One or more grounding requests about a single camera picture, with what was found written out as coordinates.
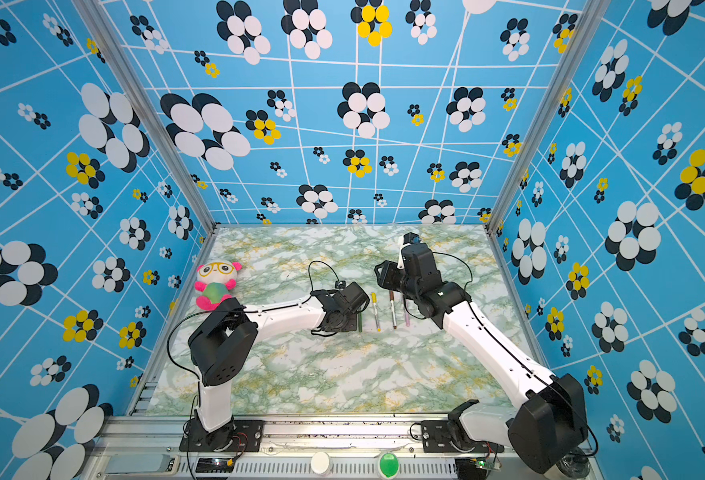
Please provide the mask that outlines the white pen brown end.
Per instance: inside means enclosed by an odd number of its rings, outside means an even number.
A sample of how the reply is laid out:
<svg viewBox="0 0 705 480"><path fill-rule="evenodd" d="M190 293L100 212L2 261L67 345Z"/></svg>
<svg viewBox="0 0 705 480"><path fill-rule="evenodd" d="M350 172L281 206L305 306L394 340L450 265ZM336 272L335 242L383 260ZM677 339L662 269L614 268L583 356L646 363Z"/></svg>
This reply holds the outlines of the white pen brown end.
<svg viewBox="0 0 705 480"><path fill-rule="evenodd" d="M388 292L388 298L389 298L389 310L390 310L390 316L391 316L391 325L392 325L393 330L396 330L398 328L398 324L397 324L395 297L394 297L393 291Z"/></svg>

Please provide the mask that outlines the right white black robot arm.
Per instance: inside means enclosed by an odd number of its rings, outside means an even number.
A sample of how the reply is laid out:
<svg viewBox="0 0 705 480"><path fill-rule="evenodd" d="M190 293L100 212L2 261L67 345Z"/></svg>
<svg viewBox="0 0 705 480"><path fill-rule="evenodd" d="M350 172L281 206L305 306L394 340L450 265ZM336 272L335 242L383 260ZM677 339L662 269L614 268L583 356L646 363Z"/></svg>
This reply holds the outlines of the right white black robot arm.
<svg viewBox="0 0 705 480"><path fill-rule="evenodd" d="M452 447L506 445L538 474L565 458L584 454L588 440L584 392L571 375L558 377L518 348L488 320L464 288L442 279L433 252L419 236L402 237L396 261L374 268L379 287L400 293L421 317L459 341L495 378L516 412L493 414L467 400L447 416Z"/></svg>

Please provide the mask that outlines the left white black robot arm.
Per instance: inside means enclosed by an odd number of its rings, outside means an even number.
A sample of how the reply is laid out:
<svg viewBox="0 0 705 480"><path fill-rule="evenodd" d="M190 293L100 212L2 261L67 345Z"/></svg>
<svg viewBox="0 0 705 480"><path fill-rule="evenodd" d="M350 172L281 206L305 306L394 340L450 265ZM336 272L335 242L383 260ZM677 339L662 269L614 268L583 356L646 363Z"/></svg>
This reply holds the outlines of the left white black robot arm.
<svg viewBox="0 0 705 480"><path fill-rule="evenodd" d="M198 372L196 420L200 426L212 433L232 423L232 380L256 343L296 331L354 332L358 316L369 304L370 297L355 282L342 290L314 290L304 299L284 303L222 301L188 338L190 358Z"/></svg>

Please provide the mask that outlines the pink green plush toy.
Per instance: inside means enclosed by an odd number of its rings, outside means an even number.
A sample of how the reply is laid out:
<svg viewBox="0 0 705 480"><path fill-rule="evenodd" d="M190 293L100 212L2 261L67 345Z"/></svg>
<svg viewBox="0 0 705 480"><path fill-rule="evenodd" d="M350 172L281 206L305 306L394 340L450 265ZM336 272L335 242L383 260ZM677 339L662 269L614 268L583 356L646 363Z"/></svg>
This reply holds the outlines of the pink green plush toy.
<svg viewBox="0 0 705 480"><path fill-rule="evenodd" d="M240 262L216 261L200 265L196 270L194 289L198 292L196 306L214 311L238 285L238 274L244 269Z"/></svg>

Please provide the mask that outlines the white push button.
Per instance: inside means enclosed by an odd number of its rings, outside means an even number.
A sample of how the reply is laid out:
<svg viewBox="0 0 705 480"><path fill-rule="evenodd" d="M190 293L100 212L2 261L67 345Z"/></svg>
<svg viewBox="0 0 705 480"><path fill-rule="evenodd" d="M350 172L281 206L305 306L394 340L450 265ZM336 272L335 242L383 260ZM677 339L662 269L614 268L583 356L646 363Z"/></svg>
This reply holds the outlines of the white push button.
<svg viewBox="0 0 705 480"><path fill-rule="evenodd" d="M326 452L316 452L310 459L310 469L318 476L328 476L332 473L332 458Z"/></svg>

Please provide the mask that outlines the green push button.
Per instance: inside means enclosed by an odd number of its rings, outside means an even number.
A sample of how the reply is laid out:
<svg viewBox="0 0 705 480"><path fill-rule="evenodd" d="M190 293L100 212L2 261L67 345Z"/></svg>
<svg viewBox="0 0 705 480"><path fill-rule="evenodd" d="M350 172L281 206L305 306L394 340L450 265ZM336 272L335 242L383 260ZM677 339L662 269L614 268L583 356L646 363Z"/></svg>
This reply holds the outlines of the green push button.
<svg viewBox="0 0 705 480"><path fill-rule="evenodd" d="M397 456L392 452L383 452L376 459L377 475L381 479L392 480L400 472L400 464Z"/></svg>

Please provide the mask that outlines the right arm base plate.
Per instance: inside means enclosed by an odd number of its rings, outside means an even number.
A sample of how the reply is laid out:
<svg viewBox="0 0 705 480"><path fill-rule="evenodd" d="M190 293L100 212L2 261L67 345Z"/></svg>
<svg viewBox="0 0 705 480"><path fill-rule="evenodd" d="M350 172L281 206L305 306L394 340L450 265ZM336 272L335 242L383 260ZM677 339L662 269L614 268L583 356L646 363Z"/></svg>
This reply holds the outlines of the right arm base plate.
<svg viewBox="0 0 705 480"><path fill-rule="evenodd" d="M494 442L461 440L451 435L447 420L422 420L419 422L419 439L425 453L479 454L492 456L502 454L505 446Z"/></svg>

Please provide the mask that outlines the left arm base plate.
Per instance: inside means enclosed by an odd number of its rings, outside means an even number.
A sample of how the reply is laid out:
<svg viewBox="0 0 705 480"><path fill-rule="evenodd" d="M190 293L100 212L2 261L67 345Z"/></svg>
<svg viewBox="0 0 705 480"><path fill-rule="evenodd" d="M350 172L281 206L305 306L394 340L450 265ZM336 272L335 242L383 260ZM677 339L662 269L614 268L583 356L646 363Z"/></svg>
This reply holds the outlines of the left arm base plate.
<svg viewBox="0 0 705 480"><path fill-rule="evenodd" d="M186 452L258 452L264 437L264 420L232 419L226 425L208 432L194 417L184 425L180 451Z"/></svg>

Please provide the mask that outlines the aluminium front rail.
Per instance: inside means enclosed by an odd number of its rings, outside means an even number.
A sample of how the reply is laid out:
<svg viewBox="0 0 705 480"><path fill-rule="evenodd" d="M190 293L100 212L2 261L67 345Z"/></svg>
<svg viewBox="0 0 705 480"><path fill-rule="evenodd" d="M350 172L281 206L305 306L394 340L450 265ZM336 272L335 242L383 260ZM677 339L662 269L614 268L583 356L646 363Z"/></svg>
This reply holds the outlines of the aluminium front rail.
<svg viewBox="0 0 705 480"><path fill-rule="evenodd" d="M394 479L536 479L505 446L502 454L425 453L419 422L435 415L254 416L264 420L258 452L180 451L179 417L120 417L104 427L84 464L84 479L381 479L376 459L394 453ZM332 458L332 473L310 469L316 452Z"/></svg>

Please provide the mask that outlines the right aluminium corner post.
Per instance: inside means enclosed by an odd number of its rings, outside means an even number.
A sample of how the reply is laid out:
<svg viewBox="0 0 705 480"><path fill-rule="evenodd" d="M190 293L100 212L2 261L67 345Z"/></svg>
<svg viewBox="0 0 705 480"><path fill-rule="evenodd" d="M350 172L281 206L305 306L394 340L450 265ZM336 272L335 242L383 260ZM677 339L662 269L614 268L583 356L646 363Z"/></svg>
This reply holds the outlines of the right aluminium corner post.
<svg viewBox="0 0 705 480"><path fill-rule="evenodd" d="M546 134L554 114L556 114L559 100L568 86L570 86L570 81L573 79L576 70L578 70L610 3L610 0L589 0L586 2L584 10L579 16L574 40L572 40L570 46L562 55L554 71L552 80L533 116L528 132L523 138L522 150L513 162L496 204L493 206L492 216L488 224L489 234L494 234L502 220L504 220L504 216L508 208L510 208L517 191L518 183L525 170L530 166L530 162L532 162L536 154L536 148L540 146L544 134Z"/></svg>

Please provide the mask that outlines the aluminium corner post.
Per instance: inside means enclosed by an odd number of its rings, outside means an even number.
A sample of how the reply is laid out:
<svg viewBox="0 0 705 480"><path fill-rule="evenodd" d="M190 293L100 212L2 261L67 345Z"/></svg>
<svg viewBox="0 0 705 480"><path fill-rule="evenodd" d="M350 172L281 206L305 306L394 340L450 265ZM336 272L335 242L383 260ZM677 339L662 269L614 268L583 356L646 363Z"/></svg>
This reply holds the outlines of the aluminium corner post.
<svg viewBox="0 0 705 480"><path fill-rule="evenodd" d="M140 84L136 68L130 64L128 56L118 43L118 36L114 32L114 28L108 25L108 16L102 11L97 1L75 1L74 7L88 31L94 36L98 47L104 52L110 70L116 76L124 94L132 102L140 121L146 126L148 137L158 148L158 154L186 196L192 211L198 216L202 228L206 230L206 234L214 234L216 222L208 210L208 206L204 204L202 196L198 193L198 188L192 186L190 172L176 151L168 132L164 129L164 124L160 121L158 114L154 112L152 102Z"/></svg>
<svg viewBox="0 0 705 480"><path fill-rule="evenodd" d="M513 162L496 204L493 206L492 216L488 224L489 234L494 234L502 220L504 220L504 216L508 208L510 208L517 191L518 183L525 170L530 166L530 162L532 162L536 154L536 148L540 146L544 134L546 134L554 114L556 114L559 100L568 86L570 86L570 81L573 79L576 70L578 70L610 3L610 0L589 0L586 2L584 10L579 16L574 40L572 40L570 46L562 55L554 71L552 80L533 116L528 132L523 138L522 150Z"/></svg>

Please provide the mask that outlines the left aluminium corner post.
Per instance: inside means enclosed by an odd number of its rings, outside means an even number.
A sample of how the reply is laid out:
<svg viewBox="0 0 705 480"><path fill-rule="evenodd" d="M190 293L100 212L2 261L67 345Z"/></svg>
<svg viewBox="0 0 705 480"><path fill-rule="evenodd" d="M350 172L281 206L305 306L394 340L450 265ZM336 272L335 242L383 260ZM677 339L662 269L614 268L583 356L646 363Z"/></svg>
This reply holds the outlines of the left aluminium corner post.
<svg viewBox="0 0 705 480"><path fill-rule="evenodd" d="M110 70L116 76L124 94L132 102L140 121L146 126L148 137L158 148L158 154L186 196L192 211L198 216L202 228L206 230L206 234L214 234L216 222L208 210L208 206L204 204L202 196L198 193L198 188L192 186L190 172L176 151L168 132L164 129L164 124L160 121L158 114L154 112L152 102L140 84L136 68L130 64L128 56L118 43L118 36L114 32L114 28L108 25L108 16L102 11L97 1L75 1L74 7L88 31L94 36L98 47L104 52Z"/></svg>

